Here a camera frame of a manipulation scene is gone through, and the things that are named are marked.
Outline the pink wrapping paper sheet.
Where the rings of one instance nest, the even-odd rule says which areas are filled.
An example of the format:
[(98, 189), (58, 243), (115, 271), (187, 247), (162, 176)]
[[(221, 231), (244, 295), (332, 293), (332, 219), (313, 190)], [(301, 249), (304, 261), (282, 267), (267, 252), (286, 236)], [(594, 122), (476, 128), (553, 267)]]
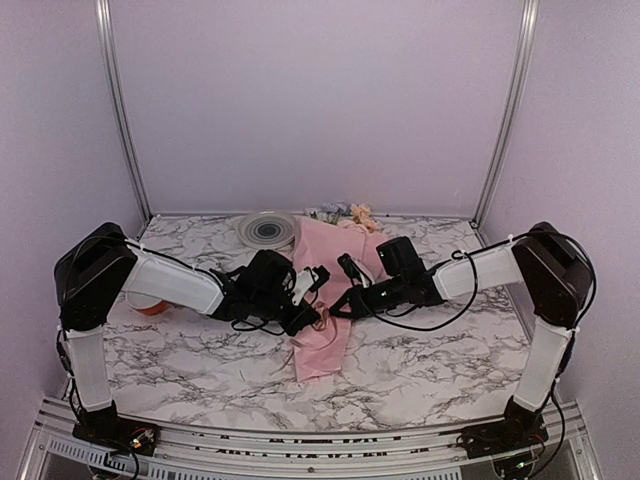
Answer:
[[(329, 281), (311, 299), (324, 302), (329, 308), (351, 287), (351, 282), (338, 265), (337, 259), (348, 253), (364, 266), (374, 281), (384, 277), (384, 269), (376, 253), (376, 247), (389, 239), (382, 232), (368, 232), (350, 220), (331, 225), (308, 217), (300, 217), (299, 235), (295, 240), (293, 264), (296, 268), (324, 266), (330, 272)], [(351, 322), (336, 318), (338, 336), (335, 342), (319, 352), (295, 349), (294, 368), (299, 382), (315, 381), (341, 370), (351, 333)], [(322, 346), (333, 336), (330, 330), (320, 334), (310, 326), (296, 336), (297, 340), (314, 346)]]

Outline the blue fake flower stem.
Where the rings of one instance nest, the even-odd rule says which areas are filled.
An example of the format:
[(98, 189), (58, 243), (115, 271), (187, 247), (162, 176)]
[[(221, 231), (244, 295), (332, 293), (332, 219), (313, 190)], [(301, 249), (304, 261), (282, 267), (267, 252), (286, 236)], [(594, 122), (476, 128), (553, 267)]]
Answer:
[(306, 208), (304, 215), (314, 220), (337, 225), (342, 219), (351, 216), (351, 205), (344, 202), (325, 202)]

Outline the beige raffia ribbon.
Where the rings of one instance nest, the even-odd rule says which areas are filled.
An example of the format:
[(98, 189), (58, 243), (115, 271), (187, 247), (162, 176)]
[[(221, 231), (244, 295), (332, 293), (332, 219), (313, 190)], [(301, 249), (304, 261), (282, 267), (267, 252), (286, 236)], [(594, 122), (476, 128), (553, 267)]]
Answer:
[(337, 327), (336, 319), (332, 317), (329, 313), (329, 307), (322, 301), (315, 301), (312, 304), (312, 307), (315, 310), (315, 312), (319, 314), (319, 319), (316, 320), (313, 324), (311, 324), (310, 328), (318, 334), (325, 332), (327, 330), (330, 330), (333, 336), (328, 341), (326, 341), (322, 346), (310, 345), (308, 343), (301, 342), (296, 338), (293, 338), (292, 340), (289, 341), (290, 345), (292, 346), (291, 352), (286, 357), (282, 365), (276, 370), (271, 372), (271, 375), (275, 375), (276, 373), (279, 373), (289, 365), (289, 363), (294, 358), (296, 348), (307, 350), (309, 352), (319, 352), (331, 346), (337, 339), (338, 327)]

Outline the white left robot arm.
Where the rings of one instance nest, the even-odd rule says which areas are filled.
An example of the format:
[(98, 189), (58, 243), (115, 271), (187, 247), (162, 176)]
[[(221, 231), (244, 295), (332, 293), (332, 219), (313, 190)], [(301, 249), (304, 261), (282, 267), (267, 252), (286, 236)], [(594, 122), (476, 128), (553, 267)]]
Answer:
[(54, 267), (66, 365), (89, 431), (106, 445), (127, 432), (104, 353), (104, 326), (117, 302), (137, 311), (175, 305), (235, 330), (294, 337), (318, 320), (312, 304), (329, 277), (322, 266), (297, 269), (274, 250), (257, 251), (229, 273), (206, 270), (127, 238), (116, 223), (100, 225)]

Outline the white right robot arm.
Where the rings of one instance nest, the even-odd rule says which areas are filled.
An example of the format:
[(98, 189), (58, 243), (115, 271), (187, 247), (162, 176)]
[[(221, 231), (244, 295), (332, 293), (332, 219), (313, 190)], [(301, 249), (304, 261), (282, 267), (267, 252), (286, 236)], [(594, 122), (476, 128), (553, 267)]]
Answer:
[(456, 251), (432, 267), (406, 236), (376, 248), (386, 279), (374, 281), (349, 255), (338, 263), (351, 281), (331, 306), (336, 318), (376, 318), (397, 327), (396, 308), (410, 311), (458, 299), (473, 304), (480, 293), (524, 288), (535, 317), (530, 351), (495, 438), (515, 448), (534, 431), (531, 414), (540, 411), (571, 357), (582, 319), (595, 300), (598, 282), (588, 253), (548, 222), (475, 251)]

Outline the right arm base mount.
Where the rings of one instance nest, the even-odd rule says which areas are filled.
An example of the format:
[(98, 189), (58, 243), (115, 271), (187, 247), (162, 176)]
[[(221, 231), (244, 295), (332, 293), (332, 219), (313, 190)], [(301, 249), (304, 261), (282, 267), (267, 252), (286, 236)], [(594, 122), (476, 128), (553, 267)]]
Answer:
[(463, 428), (456, 445), (474, 459), (542, 445), (548, 439), (542, 410), (528, 410), (511, 397), (501, 420)]

